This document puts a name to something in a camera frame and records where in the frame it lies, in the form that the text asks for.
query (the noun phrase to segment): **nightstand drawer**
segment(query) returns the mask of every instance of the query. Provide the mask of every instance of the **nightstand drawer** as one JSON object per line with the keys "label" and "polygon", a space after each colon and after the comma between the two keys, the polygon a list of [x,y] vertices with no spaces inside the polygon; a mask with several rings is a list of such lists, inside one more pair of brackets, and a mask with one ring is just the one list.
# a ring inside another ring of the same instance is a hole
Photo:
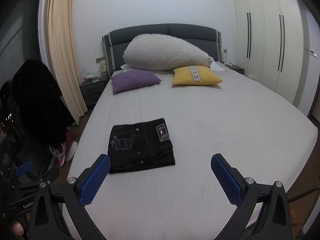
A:
{"label": "nightstand drawer", "polygon": [[105,88],[105,84],[103,82],[97,82],[96,84],[80,87],[81,93],[84,97],[89,95],[94,95],[103,92]]}
{"label": "nightstand drawer", "polygon": [[240,73],[240,74],[242,74],[242,75],[244,75],[244,69],[235,69],[235,71]]}
{"label": "nightstand drawer", "polygon": [[102,94],[102,92],[98,93],[98,94],[93,94],[93,95],[89,95],[89,96],[84,97],[83,99],[84,99],[85,104],[87,106],[94,105],[95,103],[98,102],[101,94]]}

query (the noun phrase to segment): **white wall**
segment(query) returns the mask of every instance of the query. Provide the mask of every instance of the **white wall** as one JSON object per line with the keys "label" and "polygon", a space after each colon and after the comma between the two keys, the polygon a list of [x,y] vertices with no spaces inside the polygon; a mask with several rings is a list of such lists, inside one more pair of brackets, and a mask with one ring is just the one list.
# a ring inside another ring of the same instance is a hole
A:
{"label": "white wall", "polygon": [[235,60],[234,0],[73,0],[73,33],[78,66],[99,70],[102,36],[130,26],[160,23],[203,25],[222,33],[227,60]]}
{"label": "white wall", "polygon": [[[319,62],[319,57],[320,55],[318,54],[318,58],[314,58],[312,59],[313,62],[319,66],[320,65],[320,62]],[[316,106],[315,106],[315,109],[313,110],[312,112],[313,116],[320,122],[320,97],[318,97],[318,100],[316,102]]]}
{"label": "white wall", "polygon": [[318,86],[319,81],[319,75],[320,75],[320,61],[319,58],[315,58],[310,55],[310,50],[316,52],[317,54],[320,53],[320,30],[319,26],[312,16],[309,9],[306,7],[306,5],[303,2],[299,3],[300,10],[301,10],[301,16],[303,14],[306,16],[307,24],[308,26],[308,34],[309,34],[309,46],[305,47],[305,50],[307,51],[307,57],[308,57],[308,72],[306,75],[306,81],[305,86],[303,89],[303,93],[301,96],[300,103],[298,105],[298,109],[303,112],[305,116],[309,114],[311,105],[313,103],[313,99],[316,94],[316,89]]}

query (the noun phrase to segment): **black wardrobe handle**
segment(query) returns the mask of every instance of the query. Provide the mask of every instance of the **black wardrobe handle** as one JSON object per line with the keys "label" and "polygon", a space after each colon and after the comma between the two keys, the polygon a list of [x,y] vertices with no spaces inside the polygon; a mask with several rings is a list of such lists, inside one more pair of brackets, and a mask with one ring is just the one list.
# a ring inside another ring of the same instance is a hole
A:
{"label": "black wardrobe handle", "polygon": [[283,60],[284,60],[284,46],[285,46],[285,30],[284,30],[284,16],[282,15],[282,22],[283,22],[283,52],[282,52],[282,64],[281,64],[281,72],[283,67]]}
{"label": "black wardrobe handle", "polygon": [[250,19],[250,51],[249,51],[249,58],[251,57],[251,13],[249,13],[249,19]]}
{"label": "black wardrobe handle", "polygon": [[247,46],[247,58],[249,56],[249,13],[247,13],[247,23],[248,23],[248,46]]}
{"label": "black wardrobe handle", "polygon": [[281,15],[279,15],[279,18],[280,18],[280,57],[279,57],[278,71],[280,69],[281,53],[282,53],[282,22],[281,22]]}

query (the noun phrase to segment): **white wardrobe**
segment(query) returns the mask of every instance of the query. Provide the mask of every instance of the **white wardrobe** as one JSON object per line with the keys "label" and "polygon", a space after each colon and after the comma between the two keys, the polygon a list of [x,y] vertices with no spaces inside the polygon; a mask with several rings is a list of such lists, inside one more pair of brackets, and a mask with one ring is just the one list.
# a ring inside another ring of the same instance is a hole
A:
{"label": "white wardrobe", "polygon": [[303,57],[297,0],[235,0],[236,65],[290,103]]}

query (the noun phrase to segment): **body pillow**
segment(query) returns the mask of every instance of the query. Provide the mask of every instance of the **body pillow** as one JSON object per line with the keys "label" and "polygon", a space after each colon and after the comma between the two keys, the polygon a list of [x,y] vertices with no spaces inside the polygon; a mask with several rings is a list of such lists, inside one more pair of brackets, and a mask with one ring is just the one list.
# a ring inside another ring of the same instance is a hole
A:
{"label": "body pillow", "polygon": [[170,70],[201,65],[210,67],[214,61],[206,52],[191,43],[163,34],[141,34],[124,51],[124,62],[145,70]]}

